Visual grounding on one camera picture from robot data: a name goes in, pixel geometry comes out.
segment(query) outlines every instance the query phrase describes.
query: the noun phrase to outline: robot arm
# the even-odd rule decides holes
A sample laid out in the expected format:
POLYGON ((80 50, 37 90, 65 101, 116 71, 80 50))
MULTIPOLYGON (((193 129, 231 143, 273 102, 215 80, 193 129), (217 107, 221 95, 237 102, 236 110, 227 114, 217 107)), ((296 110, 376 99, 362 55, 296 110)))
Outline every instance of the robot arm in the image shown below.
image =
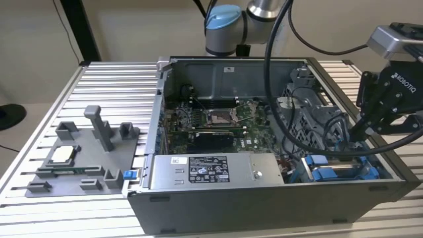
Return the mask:
POLYGON ((351 128, 352 141, 366 140, 374 132, 412 133, 423 126, 423 118, 412 114, 423 110, 423 26, 406 23, 379 26, 367 45, 390 64, 379 74, 362 75, 356 99, 360 120, 351 128), (391 125, 408 114, 412 115, 402 124, 391 125))
POLYGON ((252 0, 241 11, 236 5, 212 8, 205 22, 205 51, 211 56, 229 56, 236 45, 267 41, 284 0, 252 0))

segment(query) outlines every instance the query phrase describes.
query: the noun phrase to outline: motherboard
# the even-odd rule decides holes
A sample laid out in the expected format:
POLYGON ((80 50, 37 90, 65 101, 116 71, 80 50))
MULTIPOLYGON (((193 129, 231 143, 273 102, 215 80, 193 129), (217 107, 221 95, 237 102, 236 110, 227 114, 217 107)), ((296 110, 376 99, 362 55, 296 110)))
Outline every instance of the motherboard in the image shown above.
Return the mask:
POLYGON ((168 154, 247 151, 280 156, 267 107, 259 99, 211 101, 191 98, 168 106, 168 154))

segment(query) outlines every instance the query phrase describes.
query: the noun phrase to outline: gray metal plate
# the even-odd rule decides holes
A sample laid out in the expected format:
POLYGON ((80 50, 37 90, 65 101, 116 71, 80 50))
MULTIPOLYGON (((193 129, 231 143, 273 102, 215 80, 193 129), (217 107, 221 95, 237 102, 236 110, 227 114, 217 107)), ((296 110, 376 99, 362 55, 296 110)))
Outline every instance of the gray metal plate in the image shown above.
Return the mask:
MULTIPOLYGON (((119 128, 112 128, 113 136, 111 141, 115 149, 109 152, 104 152, 100 142, 95 139, 92 129, 80 129, 77 132, 72 132, 75 141, 57 141, 53 145, 53 149, 64 145, 79 145, 80 151, 76 153, 73 167, 92 167, 103 166, 104 170, 109 170, 112 176, 116 176, 117 170, 123 173, 132 168, 133 154, 137 146, 137 138, 131 140, 121 140, 119 134, 119 128)), ((140 129, 135 128, 136 135, 140 133, 140 129)), ((52 157, 53 150, 51 150, 41 168, 48 168, 48 164, 52 157)), ((35 177, 32 182, 44 182, 52 186, 49 192, 33 193, 27 191, 25 197, 47 197, 47 196, 77 196, 77 195, 96 195, 96 194, 120 194, 120 188, 109 188, 104 182, 104 176, 88 176, 83 175, 59 175, 55 178, 39 178, 35 177), (97 179, 101 184, 100 190, 83 190, 79 186, 81 179, 97 179)))

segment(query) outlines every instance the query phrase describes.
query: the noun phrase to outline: aluminum extrusion table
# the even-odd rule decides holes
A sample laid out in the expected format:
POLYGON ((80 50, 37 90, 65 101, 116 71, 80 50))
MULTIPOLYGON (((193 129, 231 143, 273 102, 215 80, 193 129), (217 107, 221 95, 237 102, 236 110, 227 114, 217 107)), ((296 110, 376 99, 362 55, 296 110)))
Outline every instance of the aluminum extrusion table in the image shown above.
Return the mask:
MULTIPOLYGON (((319 62, 355 102, 360 71, 343 61, 319 62)), ((123 195, 84 195, 25 198, 25 186, 56 141, 55 127, 75 121, 89 127, 83 111, 100 105, 111 126, 129 121, 141 129, 133 168, 143 166, 144 144, 156 92, 156 64, 93 62, 79 67, 56 102, 0 180, 0 236, 141 237, 139 221, 123 195)), ((390 143, 402 136, 384 136, 390 143)), ((396 149, 407 166, 423 180, 423 138, 396 149)), ((125 182, 125 187, 136 182, 125 182)), ((423 185, 396 203, 378 205, 354 224, 265 231, 197 234, 196 238, 387 238, 423 237, 423 185)))

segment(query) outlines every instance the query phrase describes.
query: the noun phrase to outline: warning label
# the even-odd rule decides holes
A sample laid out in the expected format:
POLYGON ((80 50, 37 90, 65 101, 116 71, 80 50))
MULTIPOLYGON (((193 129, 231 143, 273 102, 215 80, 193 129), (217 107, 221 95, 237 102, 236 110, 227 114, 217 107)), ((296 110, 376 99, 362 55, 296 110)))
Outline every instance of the warning label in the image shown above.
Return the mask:
POLYGON ((229 182, 227 157, 189 157, 189 182, 229 182))

